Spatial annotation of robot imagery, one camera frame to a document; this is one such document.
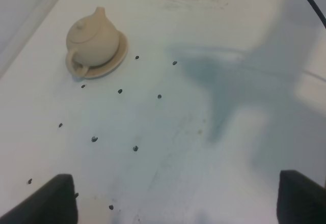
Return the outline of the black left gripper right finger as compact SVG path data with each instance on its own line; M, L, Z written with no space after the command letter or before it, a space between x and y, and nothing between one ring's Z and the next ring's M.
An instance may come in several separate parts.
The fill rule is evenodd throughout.
M295 170L280 172L278 223L325 223L325 188Z

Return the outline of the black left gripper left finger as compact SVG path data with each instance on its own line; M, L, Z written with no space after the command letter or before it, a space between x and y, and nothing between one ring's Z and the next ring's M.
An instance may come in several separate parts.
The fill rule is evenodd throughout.
M73 177L59 174L1 216L1 223L78 223Z

